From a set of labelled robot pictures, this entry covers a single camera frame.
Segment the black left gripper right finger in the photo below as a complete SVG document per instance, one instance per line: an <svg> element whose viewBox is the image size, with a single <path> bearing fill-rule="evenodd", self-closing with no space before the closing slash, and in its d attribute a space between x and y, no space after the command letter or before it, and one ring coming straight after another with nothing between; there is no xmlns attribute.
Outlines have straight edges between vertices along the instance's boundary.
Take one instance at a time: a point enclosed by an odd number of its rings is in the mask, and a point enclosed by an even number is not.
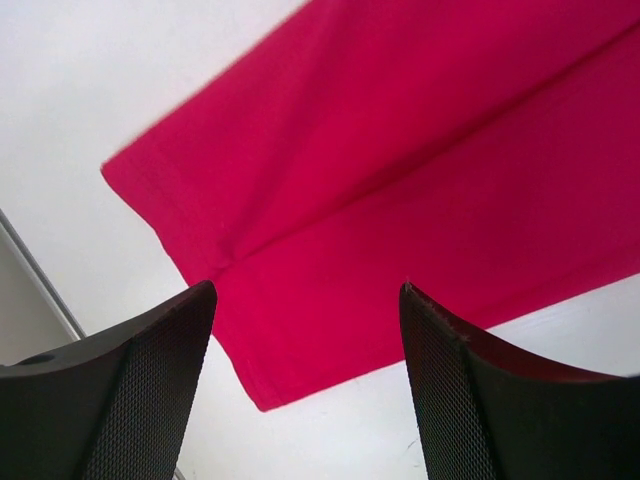
<svg viewBox="0 0 640 480"><path fill-rule="evenodd" d="M544 358L412 284L402 345L431 479L635 479L639 380Z"/></svg>

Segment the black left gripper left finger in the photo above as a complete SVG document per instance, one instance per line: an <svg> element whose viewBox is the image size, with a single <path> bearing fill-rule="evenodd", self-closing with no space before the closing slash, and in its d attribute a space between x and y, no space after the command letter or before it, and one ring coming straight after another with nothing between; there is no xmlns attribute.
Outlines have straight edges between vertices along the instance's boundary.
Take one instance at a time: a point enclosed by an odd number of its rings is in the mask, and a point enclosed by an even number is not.
<svg viewBox="0 0 640 480"><path fill-rule="evenodd" d="M202 281L1 368L4 479L171 479L217 304Z"/></svg>

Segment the pink red t shirt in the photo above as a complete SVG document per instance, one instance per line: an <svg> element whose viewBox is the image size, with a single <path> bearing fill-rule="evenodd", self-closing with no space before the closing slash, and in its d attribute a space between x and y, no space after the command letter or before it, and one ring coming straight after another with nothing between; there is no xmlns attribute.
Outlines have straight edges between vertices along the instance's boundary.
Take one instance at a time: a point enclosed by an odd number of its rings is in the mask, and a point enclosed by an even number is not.
<svg viewBox="0 0 640 480"><path fill-rule="evenodd" d="M102 167L269 411L639 271L635 1L311 1Z"/></svg>

